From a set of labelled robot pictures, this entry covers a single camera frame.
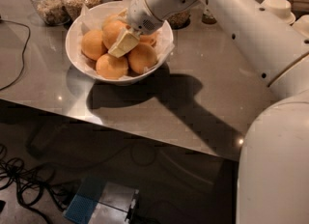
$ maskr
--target countertop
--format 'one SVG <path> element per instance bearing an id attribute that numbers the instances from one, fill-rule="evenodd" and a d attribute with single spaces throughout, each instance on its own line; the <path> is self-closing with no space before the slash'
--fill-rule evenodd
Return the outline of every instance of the countertop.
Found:
<path id="1" fill-rule="evenodd" d="M 201 21 L 202 5 L 173 31 L 167 63 L 130 86 L 95 81 L 70 63 L 69 24 L 46 26 L 29 0 L 0 0 L 0 7 L 3 19 L 31 29 L 25 72 L 1 99 L 232 160 L 250 124 L 276 102 L 220 25 Z M 26 38 L 25 28 L 0 23 L 1 86 L 18 74 Z"/>

